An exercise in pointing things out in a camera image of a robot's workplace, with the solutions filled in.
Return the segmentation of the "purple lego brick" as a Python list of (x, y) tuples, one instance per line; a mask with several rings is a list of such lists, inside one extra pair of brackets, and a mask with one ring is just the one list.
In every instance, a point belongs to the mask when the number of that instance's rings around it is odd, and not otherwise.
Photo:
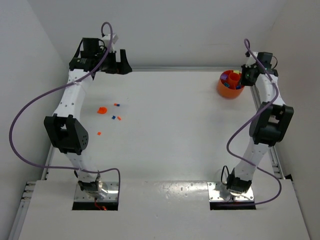
[(223, 73), (223, 74), (220, 76), (220, 78), (221, 78), (222, 80), (226, 80), (226, 79), (228, 78), (228, 74)]

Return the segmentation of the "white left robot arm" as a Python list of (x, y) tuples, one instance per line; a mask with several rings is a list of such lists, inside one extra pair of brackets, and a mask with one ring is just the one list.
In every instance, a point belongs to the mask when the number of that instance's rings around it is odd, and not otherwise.
[(80, 114), (86, 93), (97, 72), (126, 75), (132, 72), (126, 51), (120, 50), (120, 61), (113, 49), (116, 34), (102, 38), (83, 38), (75, 56), (69, 62), (68, 87), (52, 116), (44, 119), (44, 126), (53, 147), (59, 149), (75, 168), (80, 190), (95, 199), (107, 195), (107, 186), (87, 156), (89, 133), (80, 123)]

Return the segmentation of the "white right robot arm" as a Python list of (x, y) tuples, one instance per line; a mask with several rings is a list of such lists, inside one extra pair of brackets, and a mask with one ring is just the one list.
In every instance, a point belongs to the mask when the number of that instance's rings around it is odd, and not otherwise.
[(260, 107), (249, 123), (249, 143), (240, 162), (228, 174), (226, 188), (234, 193), (246, 193), (263, 156), (283, 140), (294, 109), (283, 101), (278, 87), (278, 72), (272, 68), (272, 53), (246, 52), (240, 84), (254, 86), (259, 94)]

